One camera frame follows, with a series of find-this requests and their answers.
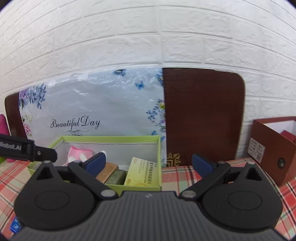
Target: barcode label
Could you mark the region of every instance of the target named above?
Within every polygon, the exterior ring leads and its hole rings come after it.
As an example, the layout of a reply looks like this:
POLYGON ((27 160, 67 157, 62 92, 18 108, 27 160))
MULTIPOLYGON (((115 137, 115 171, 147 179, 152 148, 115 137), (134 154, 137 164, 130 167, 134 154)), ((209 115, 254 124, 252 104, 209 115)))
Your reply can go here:
POLYGON ((258 141, 250 138, 250 143, 248 147, 248 153, 259 163, 262 161, 264 155, 265 147, 261 145, 258 141))

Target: pink bottle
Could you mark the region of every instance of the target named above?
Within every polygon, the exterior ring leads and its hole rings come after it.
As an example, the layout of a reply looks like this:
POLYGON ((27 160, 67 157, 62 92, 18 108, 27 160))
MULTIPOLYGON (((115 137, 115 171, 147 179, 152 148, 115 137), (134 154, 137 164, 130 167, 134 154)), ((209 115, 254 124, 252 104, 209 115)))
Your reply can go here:
MULTIPOLYGON (((3 114, 0 115, 0 134, 8 135, 10 136, 6 118, 3 114)), ((14 162, 14 159, 6 159, 7 162, 14 162)))

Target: pink object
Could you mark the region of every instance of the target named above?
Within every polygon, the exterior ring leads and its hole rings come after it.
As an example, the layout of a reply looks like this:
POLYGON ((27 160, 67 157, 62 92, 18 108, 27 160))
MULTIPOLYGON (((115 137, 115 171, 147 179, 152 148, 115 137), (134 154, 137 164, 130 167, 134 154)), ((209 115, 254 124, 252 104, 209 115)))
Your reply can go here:
MULTIPOLYGON (((4 135, 8 135, 10 136, 9 130, 8 130, 8 126, 7 126, 7 122, 6 122, 6 118, 4 115, 0 115, 0 134, 4 134, 4 135)), ((7 162, 14 162, 14 159, 6 159, 7 162)))
POLYGON ((67 166, 70 162, 75 160, 80 160, 85 162, 86 160, 90 159, 93 156, 93 152, 90 149, 78 149, 74 146, 71 146, 67 162, 63 166, 67 166))

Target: circular cover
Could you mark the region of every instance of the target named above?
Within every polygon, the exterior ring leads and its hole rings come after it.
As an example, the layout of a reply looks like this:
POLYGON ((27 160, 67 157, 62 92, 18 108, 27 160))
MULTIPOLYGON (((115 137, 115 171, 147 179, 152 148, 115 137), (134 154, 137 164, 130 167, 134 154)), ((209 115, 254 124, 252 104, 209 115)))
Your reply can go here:
POLYGON ((223 184, 210 189, 202 199, 206 213, 216 223, 237 231, 256 231, 274 227, 282 203, 273 188, 260 182, 223 184))
POLYGON ((38 230, 62 230, 75 226, 92 213, 92 193, 73 183, 36 182, 17 197, 14 210, 22 226, 38 230))

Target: gray ribbed panel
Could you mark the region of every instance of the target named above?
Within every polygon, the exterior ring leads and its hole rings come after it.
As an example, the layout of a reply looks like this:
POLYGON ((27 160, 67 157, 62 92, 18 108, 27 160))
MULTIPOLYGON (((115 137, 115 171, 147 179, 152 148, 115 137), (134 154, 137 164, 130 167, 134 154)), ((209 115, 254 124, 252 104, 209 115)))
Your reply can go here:
POLYGON ((117 200, 102 202, 87 221, 76 227, 58 232, 24 228, 11 240, 283 241, 285 239, 273 230, 254 234, 224 230, 207 220, 196 203, 179 200, 174 192, 125 192, 117 200))

